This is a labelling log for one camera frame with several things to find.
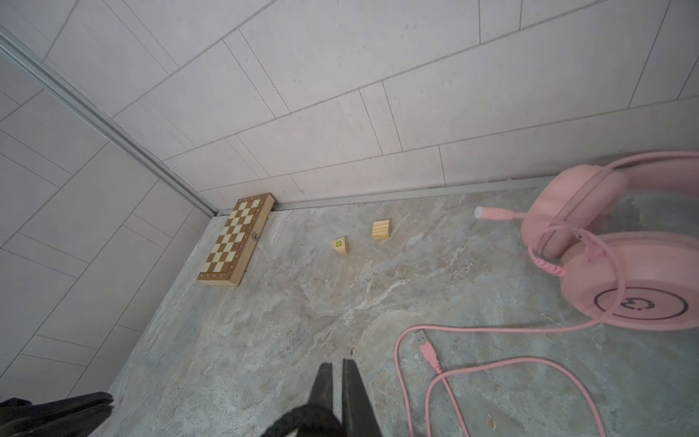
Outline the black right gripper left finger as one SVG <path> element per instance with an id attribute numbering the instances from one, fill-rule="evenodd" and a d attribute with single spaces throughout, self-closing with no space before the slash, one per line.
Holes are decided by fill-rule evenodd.
<path id="1" fill-rule="evenodd" d="M 333 415 L 333 366 L 330 362 L 320 364 L 308 404 L 316 410 Z"/>

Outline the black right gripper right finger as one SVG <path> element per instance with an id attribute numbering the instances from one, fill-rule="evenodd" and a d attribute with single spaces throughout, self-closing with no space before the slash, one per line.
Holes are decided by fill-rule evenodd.
<path id="1" fill-rule="evenodd" d="M 382 437 L 355 360 L 342 362 L 342 426 L 349 437 Z"/>

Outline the pink headphones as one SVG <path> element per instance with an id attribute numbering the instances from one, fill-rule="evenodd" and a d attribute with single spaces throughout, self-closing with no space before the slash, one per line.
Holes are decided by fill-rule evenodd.
<path id="1" fill-rule="evenodd" d="M 698 194 L 698 154 L 651 152 L 554 178 L 526 213 L 478 207 L 478 220 L 520 220 L 533 263 L 560 280 L 562 296 L 593 323 L 638 331 L 698 325 L 698 240 L 670 232 L 599 235 L 630 190 Z"/>

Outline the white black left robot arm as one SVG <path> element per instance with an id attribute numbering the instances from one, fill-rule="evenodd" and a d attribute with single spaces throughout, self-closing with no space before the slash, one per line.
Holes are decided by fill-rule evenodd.
<path id="1" fill-rule="evenodd" d="M 114 397 L 104 391 L 38 405 L 12 398 L 1 403 L 1 435 L 89 436 L 111 415 L 113 402 Z M 346 434 L 332 407 L 320 402 L 309 402 L 290 410 L 263 434 L 288 436 L 292 433 L 313 436 Z"/>

